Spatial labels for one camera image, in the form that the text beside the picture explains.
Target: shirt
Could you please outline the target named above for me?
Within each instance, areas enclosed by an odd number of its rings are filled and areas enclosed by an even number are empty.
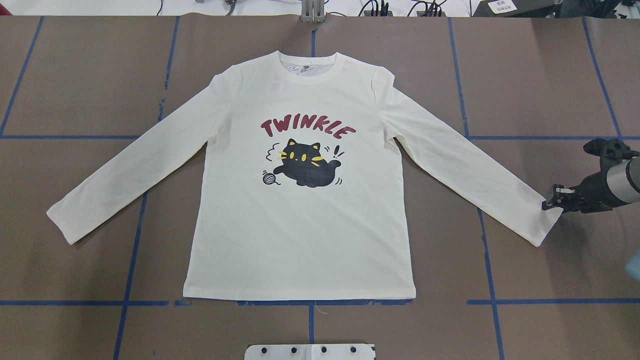
[[[74,243],[206,143],[185,297],[411,299],[397,138],[437,180],[540,245],[562,209],[542,211],[540,194],[393,83],[340,53],[276,51],[231,66],[47,214]]]

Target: shirt sleeve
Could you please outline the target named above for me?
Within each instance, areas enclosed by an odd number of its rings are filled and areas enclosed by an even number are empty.
[[[224,124],[239,88],[234,67],[149,129],[48,211],[73,244],[190,159]]]
[[[511,230],[540,246],[562,213],[543,211],[544,198],[393,86],[381,68],[372,81],[386,140],[397,138],[413,161]]]

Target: red object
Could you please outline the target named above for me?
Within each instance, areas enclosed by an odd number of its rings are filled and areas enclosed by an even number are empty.
[[[11,13],[4,6],[2,6],[2,4],[0,4],[0,15],[11,15]]]

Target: cartoon cat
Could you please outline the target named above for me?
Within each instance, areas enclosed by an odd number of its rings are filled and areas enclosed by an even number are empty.
[[[300,186],[315,188],[331,184],[335,177],[335,168],[340,166],[338,160],[326,162],[320,155],[320,143],[305,145],[289,139],[283,151],[282,165],[273,170],[275,175],[285,174],[296,180]]]

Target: crew neckline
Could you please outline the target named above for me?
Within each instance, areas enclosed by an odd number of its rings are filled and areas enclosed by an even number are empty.
[[[333,79],[342,68],[344,62],[344,56],[340,53],[335,53],[331,56],[324,56],[318,58],[307,58],[303,56],[291,56],[275,51],[271,53],[271,59],[277,69],[277,72],[286,80],[297,84],[319,84]],[[282,62],[292,63],[295,65],[333,65],[326,72],[314,75],[314,76],[299,76],[289,72]]]

